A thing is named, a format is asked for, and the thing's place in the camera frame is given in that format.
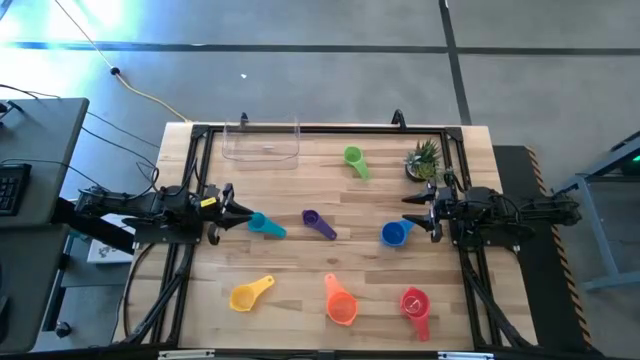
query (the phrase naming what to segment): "potted plant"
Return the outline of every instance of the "potted plant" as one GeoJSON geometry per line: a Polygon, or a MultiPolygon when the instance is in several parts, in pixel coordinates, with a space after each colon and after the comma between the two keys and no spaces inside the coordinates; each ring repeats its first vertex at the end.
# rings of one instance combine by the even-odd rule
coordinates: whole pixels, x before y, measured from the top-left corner
{"type": "Polygon", "coordinates": [[[416,149],[407,154],[404,172],[409,180],[424,182],[437,175],[440,159],[438,145],[431,139],[416,145],[416,149]]]}

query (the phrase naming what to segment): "keyboard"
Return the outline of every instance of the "keyboard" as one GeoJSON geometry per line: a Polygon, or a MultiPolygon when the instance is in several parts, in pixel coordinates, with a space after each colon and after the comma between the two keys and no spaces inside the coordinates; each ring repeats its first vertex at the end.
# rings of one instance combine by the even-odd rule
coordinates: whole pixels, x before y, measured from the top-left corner
{"type": "Polygon", "coordinates": [[[0,216],[15,216],[29,182],[31,165],[0,165],[0,216]]]}

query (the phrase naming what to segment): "clear plastic container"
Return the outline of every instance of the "clear plastic container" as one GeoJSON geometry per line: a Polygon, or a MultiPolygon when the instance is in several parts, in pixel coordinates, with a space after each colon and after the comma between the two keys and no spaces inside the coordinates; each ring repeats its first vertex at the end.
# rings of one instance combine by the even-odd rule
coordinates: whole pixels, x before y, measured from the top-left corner
{"type": "Polygon", "coordinates": [[[299,153],[300,122],[296,117],[277,122],[265,119],[225,121],[222,156],[235,161],[241,169],[296,168],[299,153]]]}

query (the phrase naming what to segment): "wooden tabletop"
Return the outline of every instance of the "wooden tabletop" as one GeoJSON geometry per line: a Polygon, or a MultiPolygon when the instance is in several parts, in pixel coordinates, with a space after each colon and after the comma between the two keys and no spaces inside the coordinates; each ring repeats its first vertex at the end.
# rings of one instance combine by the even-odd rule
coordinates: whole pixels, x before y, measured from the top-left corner
{"type": "MultiPolygon", "coordinates": [[[[501,191],[488,128],[467,126],[462,130],[472,183],[501,191]]],[[[160,185],[180,184],[190,133],[191,124],[167,125],[158,160],[160,185]]],[[[286,239],[276,240],[249,232],[243,224],[222,233],[218,246],[203,237],[191,272],[180,346],[471,349],[460,262],[446,224],[445,237],[438,244],[431,243],[429,234],[419,227],[413,228],[402,248],[385,247],[379,240],[386,222],[400,220],[403,213],[427,210],[400,201],[424,187],[406,179],[403,158],[416,141],[427,137],[302,134],[297,168],[275,169],[263,164],[260,170],[251,170],[222,156],[222,134],[216,134],[207,182],[218,186],[233,183],[239,204],[265,213],[288,234],[286,239]],[[344,164],[347,145],[364,151],[370,180],[359,179],[344,164]],[[305,209],[318,211],[338,238],[329,241],[304,227],[301,212],[305,209]],[[337,325],[326,315],[323,279],[329,272],[358,300],[358,316],[350,327],[337,325]],[[275,284],[251,312],[229,308],[235,286],[268,274],[275,277],[275,284]],[[409,286],[423,290],[431,299],[431,339],[427,342],[418,341],[400,312],[400,298],[409,286]]],[[[133,280],[129,303],[132,326],[158,295],[166,252],[167,246],[156,246],[133,280]]],[[[487,260],[497,303],[521,334],[535,343],[516,257],[501,248],[487,248],[487,260]]],[[[173,314],[173,300],[169,308],[173,314]]],[[[480,314],[483,331],[488,334],[484,309],[480,314]]],[[[171,316],[166,318],[165,330],[171,316]]],[[[114,340],[122,337],[120,321],[114,340]]]]}

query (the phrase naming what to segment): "concrete floor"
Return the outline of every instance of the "concrete floor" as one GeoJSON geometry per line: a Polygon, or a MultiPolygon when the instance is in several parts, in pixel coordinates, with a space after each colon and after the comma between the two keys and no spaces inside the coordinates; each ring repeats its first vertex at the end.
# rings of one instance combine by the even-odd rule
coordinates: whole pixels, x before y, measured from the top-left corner
{"type": "MultiPolygon", "coordinates": [[[[437,0],[119,0],[62,1],[100,41],[159,44],[444,46],[437,0]]],[[[458,46],[529,48],[640,47],[635,0],[449,0],[458,46]]],[[[0,20],[0,41],[83,41],[47,0],[13,0],[0,20]]],[[[105,52],[131,83],[199,121],[297,116],[302,122],[386,123],[401,108],[412,124],[460,124],[446,54],[242,52],[105,52]]],[[[133,95],[93,51],[0,47],[2,83],[60,96],[83,96],[90,110],[159,143],[178,121],[133,95]]],[[[545,181],[558,186],[631,132],[640,121],[638,56],[461,55],[475,125],[494,143],[536,149],[545,181]]],[[[0,97],[21,97],[0,92],[0,97]]],[[[157,149],[88,117],[86,126],[150,160],[157,149]]],[[[135,158],[82,134],[72,164],[106,186],[135,192],[146,181],[135,158]],[[112,163],[113,158],[121,159],[112,163]],[[105,169],[104,164],[113,165],[105,169]]],[[[89,184],[70,173],[63,196],[89,184]]],[[[601,274],[585,224],[564,229],[578,282],[601,274]]],[[[628,254],[640,247],[628,246],[628,254]]],[[[95,295],[96,311],[67,312],[72,323],[113,326],[121,288],[95,295]]],[[[611,356],[640,353],[640,285],[586,294],[594,345],[611,356]]],[[[74,298],[68,300],[73,306],[74,298]]],[[[38,349],[108,342],[109,331],[40,339],[38,349]]]]}

